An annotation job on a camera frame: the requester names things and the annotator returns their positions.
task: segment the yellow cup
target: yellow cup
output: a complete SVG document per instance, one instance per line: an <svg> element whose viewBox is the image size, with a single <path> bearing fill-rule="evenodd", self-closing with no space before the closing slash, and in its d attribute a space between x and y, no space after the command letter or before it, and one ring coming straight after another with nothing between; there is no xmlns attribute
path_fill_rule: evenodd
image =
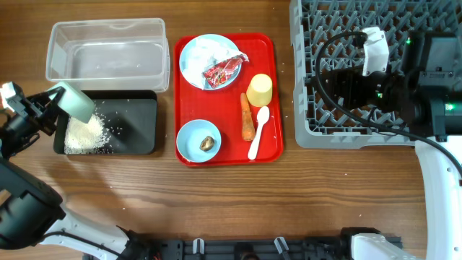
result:
<svg viewBox="0 0 462 260"><path fill-rule="evenodd" d="M248 102L253 106L268 105L273 97L273 81L266 74L257 74L250 81L246 94Z"/></svg>

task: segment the red tray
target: red tray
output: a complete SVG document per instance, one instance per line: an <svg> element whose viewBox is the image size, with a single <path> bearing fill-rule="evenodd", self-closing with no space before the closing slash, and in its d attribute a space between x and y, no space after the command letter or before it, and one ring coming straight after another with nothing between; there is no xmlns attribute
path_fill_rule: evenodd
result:
<svg viewBox="0 0 462 260"><path fill-rule="evenodd" d="M176 149L176 157L183 164L196 166L235 165L245 163L268 163L277 159L284 149L281 113L277 90L274 47L268 36L261 33L223 35L232 40L239 51L247 54L250 62L244 62L237 78L220 90L203 91L190 85L180 71L180 54L186 43L196 36L181 38L175 44L175 136L180 128L194 119L205 119L217 126L222 135L222 146L210 161L189 162ZM245 92L256 74L264 73L273 80L273 98L268 105L270 118L263 127L257 158L247 158L250 143L241 136L242 112L240 93ZM259 108L250 106L255 128Z"/></svg>

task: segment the green light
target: green light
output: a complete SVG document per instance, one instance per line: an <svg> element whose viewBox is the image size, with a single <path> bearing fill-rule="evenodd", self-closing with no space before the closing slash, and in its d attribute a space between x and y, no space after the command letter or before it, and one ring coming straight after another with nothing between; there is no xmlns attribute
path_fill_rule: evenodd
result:
<svg viewBox="0 0 462 260"><path fill-rule="evenodd" d="M456 108L456 106L453 105L453 104L446 104L446 105L445 105L445 109L446 109L447 111L451 111L451 110L453 110L454 108Z"/></svg>

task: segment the carrot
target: carrot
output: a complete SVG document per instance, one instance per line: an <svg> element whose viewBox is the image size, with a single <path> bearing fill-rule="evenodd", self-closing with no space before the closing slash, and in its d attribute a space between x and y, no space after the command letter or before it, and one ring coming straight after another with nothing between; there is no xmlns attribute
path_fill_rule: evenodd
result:
<svg viewBox="0 0 462 260"><path fill-rule="evenodd" d="M252 141L255 138L255 127L253 126L252 113L245 93L240 94L240 107L243 110L243 139Z"/></svg>

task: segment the red wrapper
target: red wrapper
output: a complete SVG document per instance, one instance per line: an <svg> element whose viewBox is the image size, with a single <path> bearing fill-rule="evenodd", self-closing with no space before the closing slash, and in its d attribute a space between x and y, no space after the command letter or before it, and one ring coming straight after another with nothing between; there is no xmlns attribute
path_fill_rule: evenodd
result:
<svg viewBox="0 0 462 260"><path fill-rule="evenodd" d="M229 58L207 69L204 72L204 77L212 88L216 88L229 80L244 60L246 60L244 55Z"/></svg>

